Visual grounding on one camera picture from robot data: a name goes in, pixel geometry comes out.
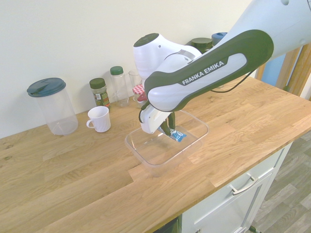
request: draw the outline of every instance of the mug handle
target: mug handle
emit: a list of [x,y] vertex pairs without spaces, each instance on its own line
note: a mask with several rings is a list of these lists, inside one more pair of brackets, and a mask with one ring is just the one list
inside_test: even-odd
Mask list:
[[87,123],[86,123],[86,126],[89,127],[89,128],[92,128],[92,129],[95,129],[94,126],[90,126],[89,124],[92,122],[92,120],[88,120]]

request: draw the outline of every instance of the white cabinet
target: white cabinet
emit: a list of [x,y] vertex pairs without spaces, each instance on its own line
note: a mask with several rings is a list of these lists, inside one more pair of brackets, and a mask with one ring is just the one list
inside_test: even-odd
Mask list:
[[283,162],[290,144],[182,214],[182,233],[243,233]]

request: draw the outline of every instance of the blue lid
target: blue lid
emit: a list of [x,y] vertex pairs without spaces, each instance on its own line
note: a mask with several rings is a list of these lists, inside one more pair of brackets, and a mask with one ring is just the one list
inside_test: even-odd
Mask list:
[[31,84],[27,92],[32,97],[50,96],[63,90],[65,86],[66,83],[60,78],[48,78]]

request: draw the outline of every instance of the black cable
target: black cable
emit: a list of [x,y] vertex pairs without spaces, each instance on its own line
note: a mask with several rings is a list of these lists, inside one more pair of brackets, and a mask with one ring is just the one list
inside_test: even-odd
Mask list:
[[211,90],[212,92],[216,92],[216,93],[226,93],[226,92],[229,92],[229,91],[232,91],[234,88],[236,88],[238,85],[240,85],[248,76],[250,76],[251,73],[253,73],[255,71],[255,69],[251,72],[249,72],[241,81],[238,82],[238,84],[236,84],[233,88],[227,90],[227,91],[213,91]]

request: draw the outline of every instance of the drawer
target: drawer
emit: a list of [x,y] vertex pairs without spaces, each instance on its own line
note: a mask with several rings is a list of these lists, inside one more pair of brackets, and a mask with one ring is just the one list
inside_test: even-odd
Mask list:
[[267,176],[271,175],[272,173],[277,172],[279,167],[281,166],[281,163],[283,162],[289,147],[291,145],[287,145],[285,148],[277,151],[273,155],[271,155],[269,158],[262,161],[260,164],[256,165],[246,173],[242,174],[235,180],[233,180],[228,185],[224,186],[217,192],[213,193],[200,203],[196,204],[189,210],[187,210],[185,213],[183,213],[183,224],[184,224],[184,217],[188,218],[186,221],[189,221],[189,218],[191,219],[190,222],[195,223],[200,221],[200,219],[207,216],[209,213],[213,212],[215,209],[219,208],[220,206],[224,205],[229,200],[233,200],[234,198],[237,198],[241,194],[237,194],[233,196],[233,188],[240,190],[245,187],[249,187],[255,182],[251,179],[251,177],[257,179],[257,183],[259,183],[261,180],[265,179]]

